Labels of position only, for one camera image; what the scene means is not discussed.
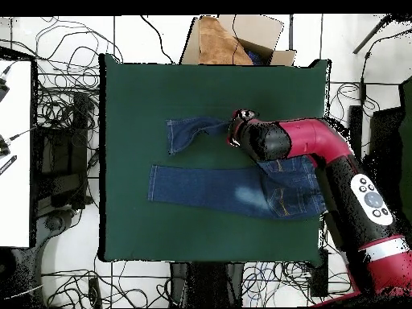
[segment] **denim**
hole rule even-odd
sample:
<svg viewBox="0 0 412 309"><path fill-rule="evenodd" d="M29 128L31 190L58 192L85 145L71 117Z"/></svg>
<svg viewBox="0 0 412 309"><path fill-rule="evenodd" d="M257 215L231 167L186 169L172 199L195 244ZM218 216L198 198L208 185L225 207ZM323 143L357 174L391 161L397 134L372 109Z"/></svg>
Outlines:
<svg viewBox="0 0 412 309"><path fill-rule="evenodd" d="M168 120L169 154L198 134L225 135L229 124L213 117ZM306 156L241 169L190 169L153 165L148 200L231 212L255 218L304 219L326 210Z"/></svg>

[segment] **cardboard box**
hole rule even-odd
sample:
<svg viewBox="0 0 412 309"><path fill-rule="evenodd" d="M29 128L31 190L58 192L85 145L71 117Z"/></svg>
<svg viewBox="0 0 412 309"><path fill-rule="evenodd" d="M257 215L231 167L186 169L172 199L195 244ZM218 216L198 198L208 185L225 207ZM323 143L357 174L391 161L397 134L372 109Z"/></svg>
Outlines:
<svg viewBox="0 0 412 309"><path fill-rule="evenodd" d="M233 25L233 18L234 14L221 14L217 19L228 33L238 38L242 47L270 60L270 65L291 66L293 64L296 51L275 51L283 30L283 23L264 15L238 14ZM197 65L199 63L199 21L199 19L193 19L186 47L180 59L181 64Z"/></svg>

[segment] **black stand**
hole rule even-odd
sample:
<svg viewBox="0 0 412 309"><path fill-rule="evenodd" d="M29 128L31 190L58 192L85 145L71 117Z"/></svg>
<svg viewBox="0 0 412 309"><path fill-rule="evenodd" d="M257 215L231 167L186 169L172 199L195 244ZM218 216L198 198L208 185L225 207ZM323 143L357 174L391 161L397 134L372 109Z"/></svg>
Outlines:
<svg viewBox="0 0 412 309"><path fill-rule="evenodd" d="M392 15L388 14L384 18L381 19L381 21L373 28L373 30L370 31L370 33L366 36L365 39L362 40L362 43L359 44L359 46L353 51L353 54L357 55L357 53L362 49L364 45L368 43L368 41L371 40L371 38L381 29L383 26L387 23L390 23L392 21Z"/></svg>
<svg viewBox="0 0 412 309"><path fill-rule="evenodd" d="M171 263L169 308L241 307L243 269L244 263Z"/></svg>

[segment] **white control button panel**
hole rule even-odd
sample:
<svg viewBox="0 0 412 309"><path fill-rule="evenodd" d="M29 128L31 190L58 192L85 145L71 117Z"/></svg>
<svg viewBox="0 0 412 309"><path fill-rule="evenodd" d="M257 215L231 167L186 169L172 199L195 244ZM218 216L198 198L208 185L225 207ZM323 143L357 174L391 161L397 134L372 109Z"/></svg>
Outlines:
<svg viewBox="0 0 412 309"><path fill-rule="evenodd" d="M351 189L373 223L379 225L391 225L393 223L393 217L388 207L370 178L363 174L355 175L351 182Z"/></svg>

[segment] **jeans pocket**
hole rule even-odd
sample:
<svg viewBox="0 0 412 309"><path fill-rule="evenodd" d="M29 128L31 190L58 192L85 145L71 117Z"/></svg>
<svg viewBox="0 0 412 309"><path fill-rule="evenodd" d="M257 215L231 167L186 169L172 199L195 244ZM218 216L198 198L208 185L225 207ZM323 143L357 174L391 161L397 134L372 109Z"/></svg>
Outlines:
<svg viewBox="0 0 412 309"><path fill-rule="evenodd" d="M295 158L291 159L276 159L273 161L266 161L263 163L258 163L258 165L268 174L278 173L278 172L288 172L296 171Z"/></svg>
<svg viewBox="0 0 412 309"><path fill-rule="evenodd" d="M276 188L269 198L268 204L281 217L306 212L303 191L299 187Z"/></svg>

